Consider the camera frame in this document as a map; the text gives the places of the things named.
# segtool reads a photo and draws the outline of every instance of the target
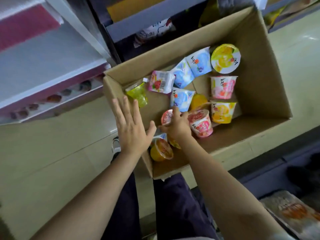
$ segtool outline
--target pink jelly cup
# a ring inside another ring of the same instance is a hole
[[[188,117],[191,130],[199,138],[205,138],[213,133],[209,110],[201,109],[191,113]]]
[[[211,77],[211,93],[214,99],[230,99],[237,76]]]

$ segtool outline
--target pink snack package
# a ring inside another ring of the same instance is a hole
[[[170,72],[153,71],[149,80],[148,90],[168,94],[172,92],[174,79],[175,76]]]
[[[230,99],[237,76],[211,77],[211,93],[214,99]]]
[[[188,117],[191,130],[199,138],[205,138],[213,133],[209,110],[201,109],[191,113]]]

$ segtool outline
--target right hand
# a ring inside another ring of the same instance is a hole
[[[180,114],[177,106],[172,108],[173,116],[169,125],[161,125],[159,128],[167,133],[171,138],[179,143],[179,141],[191,136],[191,129],[188,121],[188,112]]]

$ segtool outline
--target leg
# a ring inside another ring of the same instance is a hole
[[[218,239],[181,173],[165,181],[154,180],[153,185],[159,240],[192,237]]]
[[[120,153],[116,151],[116,148],[113,148],[115,154],[112,161]],[[110,221],[101,239],[141,240],[141,238],[137,188],[134,174],[132,173],[119,195]]]

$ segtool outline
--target left hand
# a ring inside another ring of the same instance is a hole
[[[121,153],[141,156],[148,149],[156,132],[154,121],[150,121],[148,131],[144,130],[139,111],[138,101],[133,101],[133,116],[130,113],[128,97],[123,97],[122,109],[117,98],[112,100],[115,110],[115,120],[118,128],[118,136]]]

